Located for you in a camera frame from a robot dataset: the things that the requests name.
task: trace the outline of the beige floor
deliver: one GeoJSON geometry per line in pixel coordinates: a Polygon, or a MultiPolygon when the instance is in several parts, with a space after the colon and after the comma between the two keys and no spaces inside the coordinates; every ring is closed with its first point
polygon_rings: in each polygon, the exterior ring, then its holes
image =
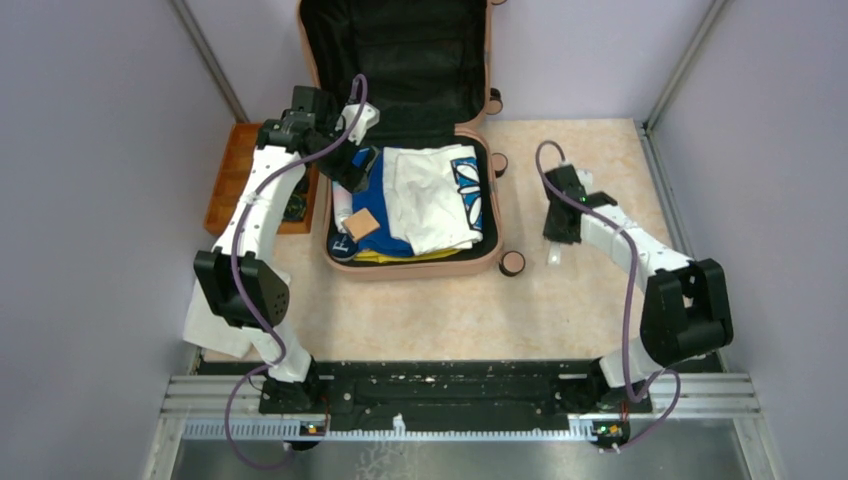
{"type": "MultiPolygon", "coordinates": [[[[292,274],[292,322],[318,360],[477,360],[591,358],[620,346],[626,275],[592,247],[566,247],[547,265],[547,211],[533,163],[539,142],[553,139],[597,189],[615,197],[648,232],[668,243],[653,183],[633,122],[555,120],[489,122],[493,152],[509,157],[498,179],[505,247],[527,258],[515,278],[496,268],[471,277],[358,283],[321,257],[316,213],[311,235],[277,237],[275,265],[292,274]]],[[[543,157],[557,159],[553,149],[543,157]]],[[[638,331],[642,295],[634,301],[638,331]]],[[[243,360],[256,360],[251,352],[243,360]]],[[[215,352],[207,360],[232,360],[215,352]]]]}

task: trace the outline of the folded clothes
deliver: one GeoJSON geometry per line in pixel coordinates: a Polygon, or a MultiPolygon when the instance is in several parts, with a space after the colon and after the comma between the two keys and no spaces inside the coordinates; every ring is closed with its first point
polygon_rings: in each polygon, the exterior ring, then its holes
{"type": "Polygon", "coordinates": [[[459,253],[460,250],[456,248],[451,248],[448,250],[440,250],[438,252],[425,253],[424,255],[417,255],[414,257],[391,257],[389,255],[383,255],[380,252],[375,252],[373,250],[365,250],[361,251],[353,257],[354,260],[358,262],[373,262],[373,263],[392,263],[392,262],[422,262],[424,260],[436,260],[439,258],[450,257],[451,255],[455,255],[459,253]]]}
{"type": "Polygon", "coordinates": [[[483,239],[474,147],[386,147],[381,171],[391,237],[408,243],[416,256],[468,249],[483,239]]]}
{"type": "Polygon", "coordinates": [[[380,224],[374,232],[359,241],[360,250],[373,250],[390,257],[412,257],[415,252],[404,240],[393,238],[389,231],[389,220],[386,215],[386,200],[383,197],[383,156],[374,160],[368,179],[368,188],[353,194],[353,211],[358,212],[367,208],[380,224]]]}

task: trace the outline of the suitcase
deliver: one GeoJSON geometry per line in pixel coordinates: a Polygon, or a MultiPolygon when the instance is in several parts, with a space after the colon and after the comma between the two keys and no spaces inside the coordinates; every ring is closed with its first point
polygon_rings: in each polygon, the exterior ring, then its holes
{"type": "MultiPolygon", "coordinates": [[[[380,122],[363,145],[418,149],[463,144],[473,146],[477,155],[483,239],[443,259],[336,261],[326,247],[338,233],[327,185],[323,255],[337,271],[358,280],[399,280],[475,274],[501,260],[496,168],[476,130],[486,114],[503,107],[500,93],[489,85],[492,8],[499,3],[503,1],[300,0],[301,45],[314,85],[343,104],[354,75],[363,73],[368,79],[368,102],[380,110],[380,122]]],[[[505,169],[501,162],[506,158],[497,155],[495,163],[505,169]]]]}

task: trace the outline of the gray floor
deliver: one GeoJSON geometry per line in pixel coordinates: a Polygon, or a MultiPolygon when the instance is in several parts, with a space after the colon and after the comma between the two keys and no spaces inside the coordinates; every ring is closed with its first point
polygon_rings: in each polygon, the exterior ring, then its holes
{"type": "MultiPolygon", "coordinates": [[[[274,463],[282,446],[242,442],[256,462],[274,463]]],[[[275,472],[241,464],[226,442],[185,441],[173,480],[576,480],[607,478],[747,479],[730,421],[676,421],[621,455],[584,443],[322,443],[275,472]]]]}

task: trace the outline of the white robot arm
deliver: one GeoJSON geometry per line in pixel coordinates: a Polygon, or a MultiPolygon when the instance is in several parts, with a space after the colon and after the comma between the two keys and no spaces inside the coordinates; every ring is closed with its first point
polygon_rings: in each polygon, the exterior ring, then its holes
{"type": "MultiPolygon", "coordinates": [[[[301,154],[313,153],[329,143],[328,138],[352,124],[360,108],[358,104],[347,105],[340,117],[335,118],[332,104],[325,92],[295,88],[292,109],[280,120],[266,121],[259,131],[251,173],[226,230],[211,251],[200,251],[195,257],[195,273],[212,313],[224,317],[231,328],[241,329],[263,361],[272,365],[268,375],[280,382],[305,382],[313,360],[301,347],[290,323],[283,321],[291,277],[270,267],[274,238],[285,207],[306,171],[301,154]],[[248,206],[239,235],[239,251],[233,252],[238,221],[248,206]],[[279,362],[283,353],[280,344],[255,321],[236,291],[229,262],[232,255],[237,257],[251,300],[286,347],[285,356],[279,362]]],[[[351,148],[339,148],[330,158],[318,160],[318,168],[347,188],[357,189],[362,179],[367,178],[370,165],[351,165],[355,152],[352,147],[359,145],[365,132],[378,121],[379,111],[366,104],[344,144],[351,148]]]]}
{"type": "MultiPolygon", "coordinates": [[[[645,293],[645,303],[640,335],[628,344],[630,382],[645,380],[672,364],[712,352],[732,341],[727,287],[717,262],[695,261],[655,239],[631,220],[612,197],[591,192],[591,175],[578,172],[573,165],[563,164],[544,176],[551,187],[581,206],[570,205],[548,189],[550,207],[544,231],[547,239],[591,244],[625,272],[630,271],[632,249],[623,232],[636,246],[633,281],[645,293]]],[[[627,382],[624,354],[619,349],[592,362],[585,383],[585,408],[614,403],[609,401],[610,395],[621,397],[627,382]]]]}

